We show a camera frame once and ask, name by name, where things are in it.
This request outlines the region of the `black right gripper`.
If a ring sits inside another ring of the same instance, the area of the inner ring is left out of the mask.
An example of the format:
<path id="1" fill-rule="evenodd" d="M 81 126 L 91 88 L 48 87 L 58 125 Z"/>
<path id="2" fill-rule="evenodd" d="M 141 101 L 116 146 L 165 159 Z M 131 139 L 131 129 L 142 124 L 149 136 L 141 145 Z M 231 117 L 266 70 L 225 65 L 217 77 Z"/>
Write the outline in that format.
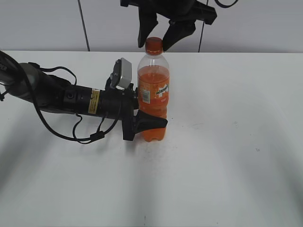
<path id="1" fill-rule="evenodd" d="M 175 22 L 170 24 L 163 37 L 164 51 L 196 30 L 195 22 L 177 21 L 201 20 L 211 25 L 217 18 L 215 8 L 197 0 L 122 0 L 120 5 L 136 6 L 139 9 L 139 48 L 144 46 L 146 39 L 158 25 L 158 14 Z"/>

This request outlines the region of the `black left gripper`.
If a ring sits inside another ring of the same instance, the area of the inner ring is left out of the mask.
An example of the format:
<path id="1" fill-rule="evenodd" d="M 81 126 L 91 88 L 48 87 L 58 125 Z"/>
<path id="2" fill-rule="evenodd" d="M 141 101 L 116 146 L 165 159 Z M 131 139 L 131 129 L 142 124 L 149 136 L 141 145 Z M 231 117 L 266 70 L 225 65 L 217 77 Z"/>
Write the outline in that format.
<path id="1" fill-rule="evenodd" d="M 105 135 L 113 130 L 118 121 L 122 123 L 123 139 L 126 141 L 134 140 L 137 133 L 166 128 L 168 124 L 167 119 L 149 115 L 141 110 L 134 116 L 134 110 L 138 109 L 138 99 L 133 83 L 124 89 L 111 87 L 110 83 L 107 83 L 105 90 L 100 93 L 99 104 L 100 116 L 114 120 L 104 131 Z"/>

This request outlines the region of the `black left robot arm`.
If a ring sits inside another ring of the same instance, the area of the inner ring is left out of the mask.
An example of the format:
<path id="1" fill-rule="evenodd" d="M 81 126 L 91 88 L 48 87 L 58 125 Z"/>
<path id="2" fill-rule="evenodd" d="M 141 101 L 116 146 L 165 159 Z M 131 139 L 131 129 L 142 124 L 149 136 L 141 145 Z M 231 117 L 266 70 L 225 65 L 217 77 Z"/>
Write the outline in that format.
<path id="1" fill-rule="evenodd" d="M 89 144 L 103 139 L 116 125 L 122 123 L 123 139 L 132 141 L 135 134 L 162 129 L 167 126 L 165 118 L 149 115 L 139 110 L 138 90 L 133 88 L 132 64 L 124 58 L 115 62 L 113 72 L 106 81 L 103 90 L 83 87 L 77 83 L 52 74 L 56 70 L 69 71 L 58 66 L 42 68 L 34 62 L 18 63 L 8 54 L 0 53 L 0 81 L 5 87 L 0 99 L 6 94 L 28 101 L 34 108 L 44 126 L 55 136 L 64 140 Z M 86 138 L 78 138 L 75 130 L 72 137 L 64 136 L 51 128 L 42 112 L 55 114 L 74 114 L 113 119 L 112 125 L 105 131 L 99 127 Z"/>

